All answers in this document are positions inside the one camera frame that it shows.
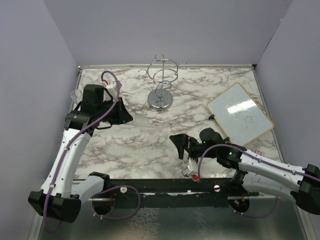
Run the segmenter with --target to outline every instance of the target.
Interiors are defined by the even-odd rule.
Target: cable
[[[49,228],[48,226],[48,204],[49,204],[49,198],[51,196],[51,193],[52,193],[52,190],[53,190],[53,186],[55,185],[56,183],[56,180],[57,180],[57,176],[59,174],[59,170],[62,166],[62,163],[64,161],[64,158],[68,152],[67,149],[69,149],[71,147],[71,145],[73,144],[73,142],[83,133],[86,132],[86,130],[88,130],[89,128],[95,126],[97,123],[101,122],[111,111],[112,109],[115,107],[115,105],[117,104],[117,101],[118,101],[118,98],[119,98],[119,94],[120,94],[120,83],[116,77],[116,75],[112,72],[112,71],[109,71],[109,70],[106,70],[106,71],[103,71],[102,74],[101,74],[101,79],[103,80],[103,76],[104,74],[111,74],[115,80],[115,83],[116,83],[116,96],[115,96],[115,99],[114,99],[114,102],[113,104],[111,105],[111,107],[108,109],[108,111],[106,111],[101,117],[99,117],[97,120],[95,120],[94,122],[90,123],[88,126],[84,127],[81,131],[79,131],[68,143],[67,145],[65,146],[65,150],[62,152],[61,154],[61,157],[59,159],[59,162],[56,166],[56,169],[55,169],[55,172],[54,172],[54,175],[52,177],[52,181],[50,183],[50,187],[49,187],[49,190],[46,194],[46,197],[45,197],[45,200],[44,200],[44,206],[43,206],[43,220],[44,220],[44,227],[45,229],[49,232],[49,233],[54,233],[58,227],[60,226],[61,224],[61,221],[59,222],[59,224],[51,229]]]
[[[73,110],[76,110],[76,111],[77,111],[77,110],[80,108],[81,103],[82,103],[82,101],[80,101],[80,102],[75,106],[75,108],[74,108]]]
[[[303,176],[303,177],[306,177],[306,178],[309,178],[309,179],[312,179],[312,180],[315,180],[317,182],[320,183],[320,179],[317,178],[317,177],[314,177],[314,176],[311,176],[309,174],[306,174],[306,173],[303,173],[303,172],[299,172],[299,171],[292,171],[291,169],[288,169],[288,168],[285,168],[285,167],[282,167],[282,166],[278,166],[276,164],[273,164],[271,162],[268,162],[268,161],[265,161],[265,160],[262,160],[256,156],[253,156],[251,155],[250,153],[246,152],[246,151],[243,151],[242,149],[236,147],[236,146],[232,146],[232,145],[227,145],[227,144],[217,144],[217,145],[213,145],[213,146],[210,146],[208,147],[204,153],[202,154],[200,160],[199,160],[199,163],[198,163],[198,182],[200,183],[201,181],[201,176],[200,176],[200,167],[201,167],[201,163],[204,159],[204,157],[206,156],[206,154],[211,150],[211,149],[214,149],[214,148],[217,148],[217,147],[228,147],[228,148],[231,148],[231,149],[235,149],[235,150],[238,150],[239,152],[241,152],[242,154],[244,155],[247,155],[249,156],[250,158],[254,159],[254,160],[257,160],[258,162],[260,163],[263,163],[263,164],[266,164],[266,165],[269,165],[275,169],[279,169],[279,170],[282,170],[282,171],[285,171],[287,173],[291,173],[291,174],[297,174],[297,175],[300,175],[300,176]]]
[[[102,74],[100,76],[101,77],[101,82],[105,82],[107,85],[109,85],[109,82],[107,80],[104,80],[105,72],[107,72],[107,71],[102,72]]]
[[[96,213],[96,210],[95,210],[95,207],[92,206],[92,211],[93,211],[93,216],[97,215],[97,216],[100,216],[100,218],[104,218],[104,219],[111,219],[111,220],[123,220],[123,219],[128,219],[128,218],[131,218],[133,215],[135,215],[139,208],[140,208],[140,204],[141,204],[141,197],[140,197],[140,194],[138,192],[138,190],[136,188],[134,188],[133,186],[129,186],[129,185],[121,185],[121,186],[115,186],[115,187],[112,187],[112,188],[109,188],[105,191],[102,191],[102,192],[99,192],[97,195],[101,195],[101,194],[105,194],[105,193],[108,193],[110,191],[113,191],[115,189],[120,189],[120,188],[129,188],[129,189],[133,189],[137,196],[138,196],[138,204],[137,204],[137,207],[136,209],[133,211],[133,213],[129,214],[128,216],[105,216],[105,215],[99,215]]]
[[[270,216],[271,214],[273,214],[273,213],[276,211],[277,207],[279,206],[279,203],[280,203],[280,198],[277,197],[273,209],[272,209],[270,212],[268,212],[268,213],[266,213],[266,214],[263,214],[263,215],[252,216],[252,215],[247,215],[247,214],[245,214],[245,213],[243,213],[243,212],[238,212],[238,211],[236,211],[236,210],[233,210],[233,212],[236,213],[236,214],[239,214],[239,215],[241,215],[241,216],[243,216],[243,217],[247,217],[247,218],[251,218],[251,219],[262,219],[262,218],[268,217],[268,216]]]

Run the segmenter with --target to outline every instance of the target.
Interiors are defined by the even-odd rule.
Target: black metal bar
[[[129,185],[136,188],[140,193],[212,192],[215,185],[219,185],[221,189],[231,187],[231,180],[232,178],[204,178],[201,180],[201,183],[198,183],[192,178],[110,179],[109,186],[112,188]]]
[[[229,206],[227,197],[216,197],[211,193],[199,193],[190,195],[168,195],[140,194],[140,208],[194,208],[194,207],[215,207],[227,208]],[[116,209],[135,209],[137,207],[137,195],[129,194],[126,198],[116,198],[114,208]]]

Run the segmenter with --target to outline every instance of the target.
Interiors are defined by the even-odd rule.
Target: metal floor
[[[275,198],[251,200],[248,214],[267,213]],[[132,209],[117,209],[125,216]],[[282,200],[276,212],[265,218],[248,218],[231,208],[142,208],[126,220],[93,217],[87,201],[74,223],[63,223],[54,234],[41,227],[39,240],[307,240],[298,209]]]

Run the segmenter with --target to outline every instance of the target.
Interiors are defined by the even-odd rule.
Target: whiteboard frame
[[[220,94],[218,94],[214,99],[212,99],[210,102],[207,103],[206,107],[208,108],[208,110],[210,111],[210,113],[213,115],[214,120],[216,121],[216,123],[220,126],[220,128],[222,129],[223,133],[229,137],[229,135],[226,133],[225,129],[222,127],[222,125],[220,124],[220,122],[217,120],[215,114],[211,111],[211,109],[209,108],[209,104],[211,102],[213,102],[216,98],[218,98],[219,96],[221,96],[222,94],[224,94],[226,91],[228,91],[230,88],[232,88],[234,85],[240,85],[240,87],[246,92],[246,94],[248,94],[248,96],[252,99],[252,101],[258,106],[258,108],[260,109],[260,111],[265,115],[265,117],[270,121],[270,123],[272,124],[272,127],[270,129],[268,129],[267,131],[261,133],[260,135],[258,135],[257,137],[255,137],[254,139],[248,141],[247,143],[244,143],[243,146],[248,145],[250,143],[252,143],[254,140],[260,138],[262,135],[270,132],[272,129],[274,129],[275,124],[271,121],[271,119],[268,117],[268,115],[266,114],[266,112],[261,108],[261,106],[259,105],[259,103],[257,103],[253,97],[250,95],[250,93],[245,89],[245,87],[240,83],[240,82],[236,82],[234,84],[232,84],[230,87],[228,87],[226,90],[224,90],[223,92],[221,92]]]

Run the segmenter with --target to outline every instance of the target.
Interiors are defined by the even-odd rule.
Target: clear plastic cup
[[[90,76],[84,76],[81,79],[81,85],[84,88],[88,84],[95,84],[95,81]]]
[[[77,105],[82,101],[82,91],[79,89],[75,89],[70,93],[70,97],[72,98],[72,101]]]

